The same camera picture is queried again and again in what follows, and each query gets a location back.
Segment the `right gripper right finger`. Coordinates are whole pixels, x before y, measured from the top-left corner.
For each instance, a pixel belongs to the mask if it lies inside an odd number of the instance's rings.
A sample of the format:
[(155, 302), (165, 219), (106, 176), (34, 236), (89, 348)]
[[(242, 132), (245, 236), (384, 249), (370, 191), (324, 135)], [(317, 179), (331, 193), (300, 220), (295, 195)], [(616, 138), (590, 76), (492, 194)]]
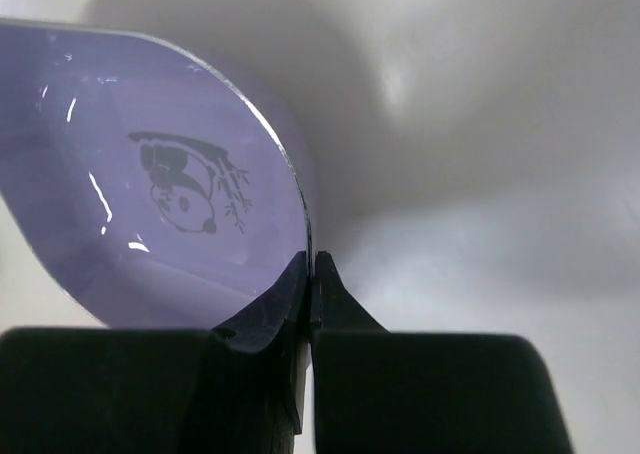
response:
[(506, 334), (382, 327), (332, 256), (311, 294), (315, 447), (320, 453), (569, 453), (546, 364)]

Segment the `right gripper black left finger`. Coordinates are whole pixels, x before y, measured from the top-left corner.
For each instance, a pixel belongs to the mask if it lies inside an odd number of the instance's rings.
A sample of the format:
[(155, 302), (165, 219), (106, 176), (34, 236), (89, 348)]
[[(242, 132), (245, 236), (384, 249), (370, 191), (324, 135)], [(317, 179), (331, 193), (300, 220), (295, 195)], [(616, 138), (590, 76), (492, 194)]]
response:
[(16, 328), (5, 453), (290, 453), (302, 429), (309, 261), (209, 330)]

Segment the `purple plate top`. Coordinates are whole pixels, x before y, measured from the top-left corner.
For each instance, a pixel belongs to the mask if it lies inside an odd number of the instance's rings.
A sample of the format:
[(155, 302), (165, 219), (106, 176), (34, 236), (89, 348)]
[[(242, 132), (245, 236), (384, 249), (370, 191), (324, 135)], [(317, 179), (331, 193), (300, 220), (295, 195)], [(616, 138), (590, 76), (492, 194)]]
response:
[(1, 24), (1, 196), (114, 328), (211, 328), (311, 250), (287, 111), (140, 34)]

